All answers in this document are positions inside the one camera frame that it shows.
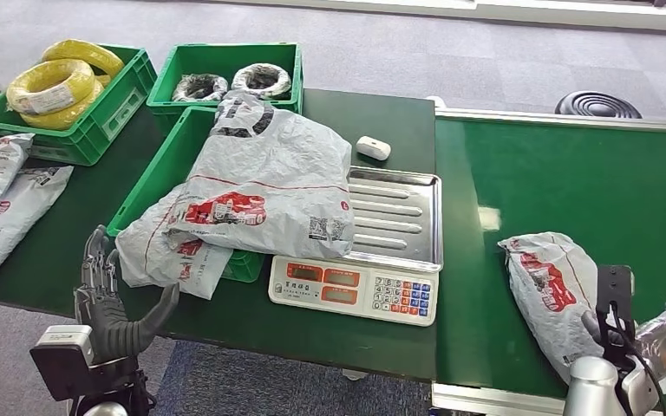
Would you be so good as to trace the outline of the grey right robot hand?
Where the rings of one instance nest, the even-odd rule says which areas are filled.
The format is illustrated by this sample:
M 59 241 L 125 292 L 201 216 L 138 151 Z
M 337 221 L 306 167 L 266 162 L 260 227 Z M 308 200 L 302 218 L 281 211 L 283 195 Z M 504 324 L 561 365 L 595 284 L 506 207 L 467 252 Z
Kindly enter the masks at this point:
M 614 311 L 604 322 L 600 322 L 595 311 L 585 309 L 572 335 L 574 354 L 602 358 L 605 347 L 602 345 L 601 328 L 606 328 L 608 342 L 615 348 L 606 360 L 620 374 L 648 367 L 657 380 L 666 379 L 666 303 L 659 315 L 636 324 L 633 334 L 630 333 L 630 325 L 617 317 Z

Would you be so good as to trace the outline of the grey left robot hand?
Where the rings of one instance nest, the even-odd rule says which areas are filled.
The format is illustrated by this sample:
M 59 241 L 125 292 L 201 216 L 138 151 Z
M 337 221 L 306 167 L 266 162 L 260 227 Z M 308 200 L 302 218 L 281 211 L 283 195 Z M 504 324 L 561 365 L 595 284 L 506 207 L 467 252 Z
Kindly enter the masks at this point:
M 163 289 L 160 300 L 138 321 L 127 318 L 117 291 L 118 250 L 109 249 L 104 225 L 88 237 L 83 252 L 81 285 L 75 289 L 75 319 L 91 327 L 95 362 L 136 356 L 145 351 L 176 309 L 180 286 Z

